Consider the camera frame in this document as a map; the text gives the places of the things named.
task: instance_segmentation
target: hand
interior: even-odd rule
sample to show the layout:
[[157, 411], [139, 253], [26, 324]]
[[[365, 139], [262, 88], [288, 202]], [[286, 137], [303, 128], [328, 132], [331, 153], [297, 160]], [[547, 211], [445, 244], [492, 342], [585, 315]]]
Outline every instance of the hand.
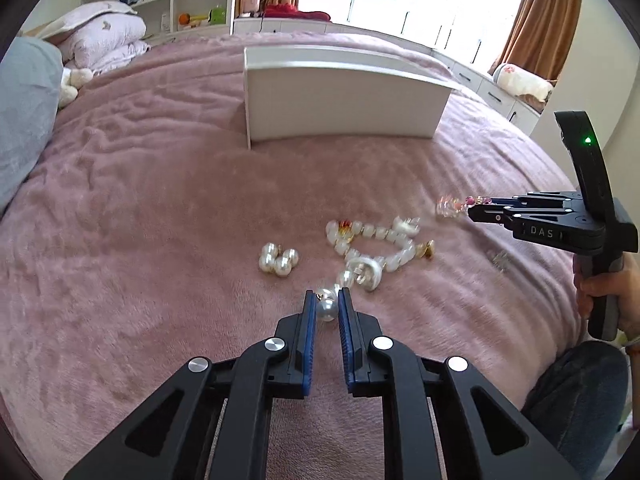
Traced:
[[593, 298], [613, 294], [618, 296], [620, 321], [618, 327], [631, 340], [640, 335], [640, 269], [629, 253], [624, 254], [625, 266], [620, 272], [606, 272], [583, 278], [580, 263], [574, 255], [574, 285], [577, 289], [578, 313], [588, 319], [593, 309]]

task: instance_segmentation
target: red cloth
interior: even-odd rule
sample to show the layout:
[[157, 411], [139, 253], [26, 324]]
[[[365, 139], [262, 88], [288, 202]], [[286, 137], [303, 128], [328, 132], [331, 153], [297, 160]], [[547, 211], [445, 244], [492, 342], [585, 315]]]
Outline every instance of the red cloth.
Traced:
[[269, 4], [264, 9], [265, 18], [303, 18], [305, 20], [321, 20], [330, 22], [331, 16], [322, 10], [314, 10], [313, 12], [302, 12], [292, 4]]

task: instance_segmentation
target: fleece blanket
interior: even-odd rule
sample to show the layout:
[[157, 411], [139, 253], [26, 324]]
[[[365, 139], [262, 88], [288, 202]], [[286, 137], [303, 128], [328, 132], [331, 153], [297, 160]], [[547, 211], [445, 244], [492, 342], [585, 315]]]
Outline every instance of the fleece blanket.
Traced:
[[[382, 40], [296, 33], [167, 44], [85, 86], [0, 222], [1, 415], [44, 480], [190, 357], [240, 355], [300, 311], [305, 290], [333, 283], [344, 262], [325, 239], [332, 219], [422, 218], [434, 259], [356, 288], [356, 308], [417, 354], [466, 356], [518, 407], [580, 337], [568, 254], [434, 216], [443, 194], [571, 189], [535, 143], [461, 88], [432, 140], [250, 151], [242, 51], [260, 43], [366, 48], [452, 80]], [[300, 252], [288, 278], [258, 269], [267, 242]], [[336, 322], [319, 325], [310, 398], [274, 403], [268, 478], [383, 478], [380, 400], [348, 396]]]

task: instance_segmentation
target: cabinet handle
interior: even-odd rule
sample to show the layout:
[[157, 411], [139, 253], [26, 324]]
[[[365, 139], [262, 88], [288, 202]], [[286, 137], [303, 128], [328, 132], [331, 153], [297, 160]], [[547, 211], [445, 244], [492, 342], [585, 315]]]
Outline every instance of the cabinet handle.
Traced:
[[496, 101], [498, 101], [499, 103], [502, 102], [502, 99], [500, 99], [499, 97], [496, 97], [495, 95], [493, 95], [491, 92], [487, 92], [491, 97], [493, 97]]

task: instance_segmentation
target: dark denim pants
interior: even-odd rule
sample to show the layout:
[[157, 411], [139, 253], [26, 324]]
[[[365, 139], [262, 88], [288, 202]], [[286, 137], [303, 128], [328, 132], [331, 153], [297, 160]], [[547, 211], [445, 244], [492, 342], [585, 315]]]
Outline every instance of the dark denim pants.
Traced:
[[588, 341], [542, 374], [522, 414], [583, 480], [590, 480], [618, 429], [627, 386], [624, 355], [606, 343]]

